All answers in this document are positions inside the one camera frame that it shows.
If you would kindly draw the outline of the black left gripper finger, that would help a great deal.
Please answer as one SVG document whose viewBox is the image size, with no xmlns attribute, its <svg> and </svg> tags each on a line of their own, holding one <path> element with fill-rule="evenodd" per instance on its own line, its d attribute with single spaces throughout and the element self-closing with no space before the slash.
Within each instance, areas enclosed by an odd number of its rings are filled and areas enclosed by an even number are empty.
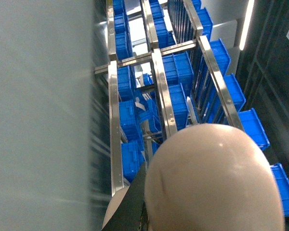
<svg viewBox="0 0 289 231">
<path fill-rule="evenodd" d="M 149 219 L 145 205 L 145 177 L 147 162 L 143 162 L 132 184 L 104 231 L 147 231 Z"/>
</svg>

